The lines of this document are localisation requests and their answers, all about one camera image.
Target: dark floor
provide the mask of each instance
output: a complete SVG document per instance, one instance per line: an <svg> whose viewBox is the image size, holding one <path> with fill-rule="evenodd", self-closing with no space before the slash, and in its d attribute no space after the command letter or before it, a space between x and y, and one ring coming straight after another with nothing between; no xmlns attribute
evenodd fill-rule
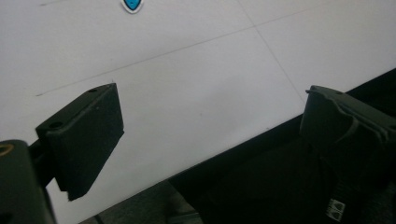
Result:
<svg viewBox="0 0 396 224"><path fill-rule="evenodd" d="M80 224L166 224L170 216L193 210L171 184L163 181ZM183 224L203 222L196 218Z"/></svg>

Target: screw hole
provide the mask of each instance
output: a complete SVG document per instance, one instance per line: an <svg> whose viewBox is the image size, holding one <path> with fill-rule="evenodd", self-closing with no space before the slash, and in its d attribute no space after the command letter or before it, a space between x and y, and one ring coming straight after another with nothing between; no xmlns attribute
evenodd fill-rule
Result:
<svg viewBox="0 0 396 224"><path fill-rule="evenodd" d="M62 122L53 122L53 123L51 123L51 125L49 127L52 129L56 129L56 128L61 127L62 125L63 125Z"/></svg>
<svg viewBox="0 0 396 224"><path fill-rule="evenodd" d="M14 149L14 145L11 144L0 145L0 156L7 155L8 152L10 152L12 149Z"/></svg>

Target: white surface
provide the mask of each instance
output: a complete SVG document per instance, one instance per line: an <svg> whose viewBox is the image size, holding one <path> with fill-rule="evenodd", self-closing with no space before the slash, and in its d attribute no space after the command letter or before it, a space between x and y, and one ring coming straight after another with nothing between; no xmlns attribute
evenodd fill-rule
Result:
<svg viewBox="0 0 396 224"><path fill-rule="evenodd" d="M351 90L396 67L396 1L338 0L259 27L300 95Z"/></svg>
<svg viewBox="0 0 396 224"><path fill-rule="evenodd" d="M255 25L288 17L334 0L239 0Z"/></svg>
<svg viewBox="0 0 396 224"><path fill-rule="evenodd" d="M312 84L346 91L396 66L395 4L0 1L0 140L33 143L117 82L125 135L92 189L69 203L48 186L59 223L80 222L302 113Z"/></svg>

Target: blue sticker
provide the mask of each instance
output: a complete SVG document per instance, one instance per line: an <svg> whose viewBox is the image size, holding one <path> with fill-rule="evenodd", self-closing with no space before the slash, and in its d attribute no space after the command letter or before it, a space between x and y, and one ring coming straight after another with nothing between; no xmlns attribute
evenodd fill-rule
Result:
<svg viewBox="0 0 396 224"><path fill-rule="evenodd" d="M136 13L143 4L143 0L121 0L121 2L130 13Z"/></svg>

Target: sticker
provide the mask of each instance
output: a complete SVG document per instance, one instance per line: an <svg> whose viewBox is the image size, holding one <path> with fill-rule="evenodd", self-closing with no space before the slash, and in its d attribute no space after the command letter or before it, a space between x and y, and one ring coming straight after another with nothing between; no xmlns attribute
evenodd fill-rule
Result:
<svg viewBox="0 0 396 224"><path fill-rule="evenodd" d="M143 0L121 0L121 2L129 13L136 13L143 6Z"/></svg>
<svg viewBox="0 0 396 224"><path fill-rule="evenodd" d="M338 202L335 199L330 199L329 207L327 208L327 216L340 222L346 205L344 203Z"/></svg>

